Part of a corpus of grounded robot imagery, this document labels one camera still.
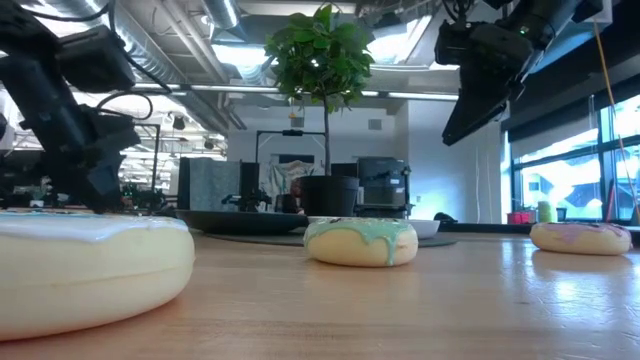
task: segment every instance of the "donut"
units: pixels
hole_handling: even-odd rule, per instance
[[[418,235],[403,220],[335,218],[310,224],[304,244],[309,256],[322,262],[385,267],[413,260]]]
[[[185,287],[179,220],[0,213],[0,340],[79,330],[158,307]]]
[[[531,240],[542,250],[589,255],[621,255],[633,248],[629,230],[614,224],[541,223]]]

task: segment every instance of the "desk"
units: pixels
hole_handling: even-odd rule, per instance
[[[0,343],[0,359],[640,359],[640,253],[562,255],[523,237],[440,236],[461,241],[392,269],[196,236],[193,277],[174,301],[95,329]]]

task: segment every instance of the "tree trunk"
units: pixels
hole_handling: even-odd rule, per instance
[[[331,141],[329,137],[329,104],[327,97],[322,99],[324,104],[324,174],[331,175]]]

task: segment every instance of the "table surface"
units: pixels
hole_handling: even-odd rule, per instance
[[[99,328],[0,343],[0,359],[640,359],[640,253],[440,236],[461,241],[369,269],[196,235],[193,277],[175,300]]]

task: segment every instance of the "black plant pot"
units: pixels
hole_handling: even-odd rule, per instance
[[[301,206],[308,216],[353,216],[358,197],[358,178],[348,176],[304,176]]]

